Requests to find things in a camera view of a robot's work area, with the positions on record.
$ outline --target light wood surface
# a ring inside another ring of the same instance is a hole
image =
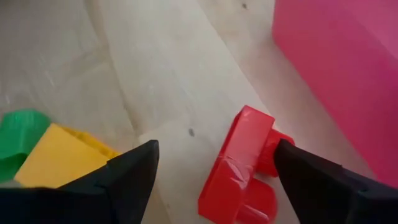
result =
[[[0,2],[0,111],[34,107],[117,150],[158,139],[143,223],[208,223],[197,198],[243,105],[372,176],[271,39],[273,0]],[[298,223],[278,179],[277,223]]]

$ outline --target red plastic piece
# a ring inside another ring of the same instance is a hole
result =
[[[275,119],[249,106],[235,117],[198,200],[200,215],[218,224],[272,223],[277,199],[272,187],[253,179],[256,172],[276,177],[273,153],[281,138]]]

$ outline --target pink toy block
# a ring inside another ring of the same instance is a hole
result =
[[[398,1],[276,0],[276,44],[378,179],[398,187]]]

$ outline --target dark spot on floor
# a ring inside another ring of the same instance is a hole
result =
[[[195,136],[195,132],[193,131],[192,128],[188,129],[188,133],[189,133],[189,135],[191,135],[192,137]]]

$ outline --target building block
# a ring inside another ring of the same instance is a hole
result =
[[[277,176],[273,152],[281,138],[275,119],[249,106],[235,117],[198,199],[198,213],[218,224],[272,223],[274,190],[253,179],[256,172]]]
[[[378,179],[398,187],[398,1],[276,0],[272,35]]]
[[[0,182],[12,180],[50,125],[48,116],[32,109],[6,113],[0,125]]]
[[[14,179],[24,187],[57,188],[117,155],[87,133],[51,124]]]

